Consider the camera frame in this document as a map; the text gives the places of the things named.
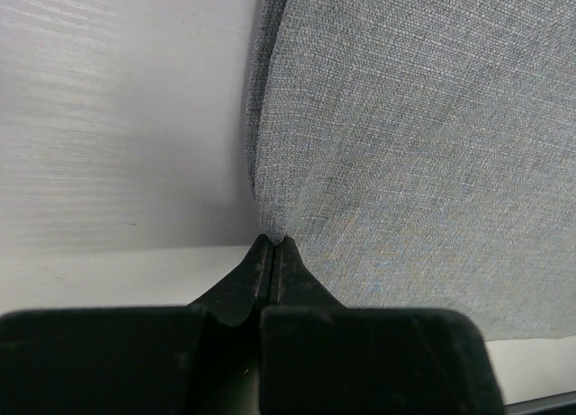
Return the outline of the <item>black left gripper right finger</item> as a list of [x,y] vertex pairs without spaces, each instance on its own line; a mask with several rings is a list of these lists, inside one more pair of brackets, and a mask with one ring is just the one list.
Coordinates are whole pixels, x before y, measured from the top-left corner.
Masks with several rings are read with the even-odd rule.
[[260,314],[264,414],[501,414],[482,334],[460,312],[347,308],[293,239],[274,249]]

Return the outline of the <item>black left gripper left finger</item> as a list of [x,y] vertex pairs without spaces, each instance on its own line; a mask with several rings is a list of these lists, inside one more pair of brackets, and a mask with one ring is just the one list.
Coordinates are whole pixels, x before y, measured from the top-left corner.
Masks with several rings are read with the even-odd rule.
[[4,314],[2,413],[254,413],[273,256],[271,241],[257,237],[238,266],[186,305]]

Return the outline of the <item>grey cloth napkin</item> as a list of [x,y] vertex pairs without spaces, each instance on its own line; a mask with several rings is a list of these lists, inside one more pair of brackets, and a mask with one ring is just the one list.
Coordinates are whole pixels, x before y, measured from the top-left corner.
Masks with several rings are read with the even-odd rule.
[[247,170],[355,307],[575,332],[575,0],[263,0]]

